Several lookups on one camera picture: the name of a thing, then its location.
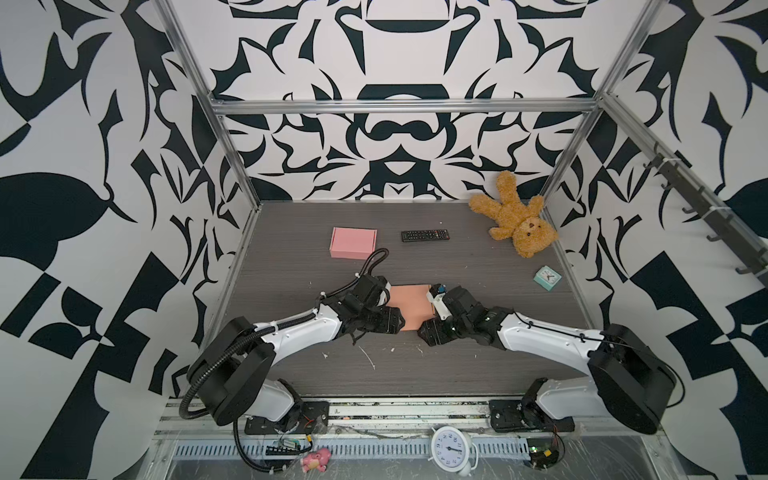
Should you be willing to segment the peach paper box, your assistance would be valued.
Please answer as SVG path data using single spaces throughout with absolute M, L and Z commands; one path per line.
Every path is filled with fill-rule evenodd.
M 392 286 L 389 307 L 398 308 L 405 320 L 402 331 L 417 331 L 421 325 L 435 317 L 436 312 L 427 298 L 429 285 Z

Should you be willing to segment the pink paper box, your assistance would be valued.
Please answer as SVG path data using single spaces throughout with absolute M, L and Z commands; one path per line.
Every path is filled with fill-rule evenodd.
M 365 260 L 376 249 L 377 231 L 334 227 L 329 247 L 330 256 L 337 259 Z

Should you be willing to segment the black tv remote control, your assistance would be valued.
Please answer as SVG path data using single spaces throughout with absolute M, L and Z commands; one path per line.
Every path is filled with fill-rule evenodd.
M 450 234 L 446 229 L 404 230 L 401 232 L 403 243 L 448 241 Z

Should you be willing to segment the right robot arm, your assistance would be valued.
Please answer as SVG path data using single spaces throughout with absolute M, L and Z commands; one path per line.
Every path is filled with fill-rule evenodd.
M 513 407 L 495 415 L 496 431 L 568 431 L 576 417 L 610 416 L 641 433 L 659 430 L 680 386 L 676 371 L 626 326 L 567 328 L 511 308 L 487 308 L 463 287 L 436 284 L 426 295 L 436 315 L 418 330 L 430 346 L 458 339 L 523 352 L 570 367 L 580 377 L 538 378 Z

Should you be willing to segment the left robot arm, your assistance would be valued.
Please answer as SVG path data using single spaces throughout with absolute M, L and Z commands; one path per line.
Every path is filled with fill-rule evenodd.
M 189 368 L 179 416 L 209 416 L 219 426 L 253 417 L 280 430 L 296 427 L 303 401 L 287 381 L 270 380 L 270 369 L 316 344 L 399 333 L 405 319 L 399 308 L 389 305 L 391 284 L 374 273 L 388 256 L 386 248 L 374 250 L 352 281 L 320 293 L 305 312 L 271 322 L 252 323 L 244 317 L 229 321 Z

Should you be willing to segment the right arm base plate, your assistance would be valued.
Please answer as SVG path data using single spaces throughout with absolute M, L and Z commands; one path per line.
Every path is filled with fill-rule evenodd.
M 553 419 L 535 402 L 491 400 L 488 405 L 490 426 L 496 433 L 575 431 L 575 422 L 572 417 Z

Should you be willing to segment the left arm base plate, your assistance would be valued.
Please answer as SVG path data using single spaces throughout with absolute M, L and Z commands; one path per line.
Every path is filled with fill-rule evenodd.
M 305 435 L 324 427 L 328 419 L 330 403 L 308 401 L 294 405 L 280 420 L 272 422 L 262 417 L 246 420 L 243 431 L 246 435 Z

